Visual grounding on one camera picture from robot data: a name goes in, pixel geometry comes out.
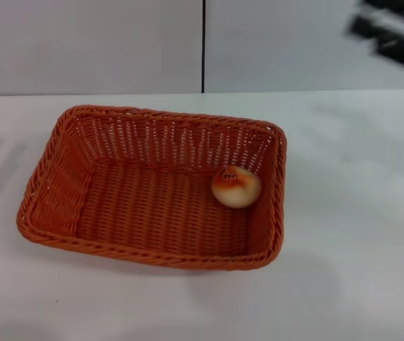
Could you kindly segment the round toasted bun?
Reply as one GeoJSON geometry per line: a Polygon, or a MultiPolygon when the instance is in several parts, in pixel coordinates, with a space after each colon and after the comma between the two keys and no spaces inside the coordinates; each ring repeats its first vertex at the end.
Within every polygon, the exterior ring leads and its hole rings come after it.
{"type": "Polygon", "coordinates": [[[238,166],[223,166],[212,179],[213,195],[221,204],[231,208],[252,205],[261,194],[261,189],[261,179],[238,166]]]}

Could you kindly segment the orange woven plastic basket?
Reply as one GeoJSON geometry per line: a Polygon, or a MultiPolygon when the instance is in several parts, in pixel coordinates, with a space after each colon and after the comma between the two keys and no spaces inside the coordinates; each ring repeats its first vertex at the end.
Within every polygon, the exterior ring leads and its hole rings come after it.
{"type": "Polygon", "coordinates": [[[286,149],[267,121],[72,107],[28,181],[18,230],[48,247],[154,266],[258,269],[283,244],[286,149]],[[252,205],[213,195],[214,174],[229,165],[261,179],[252,205]]]}

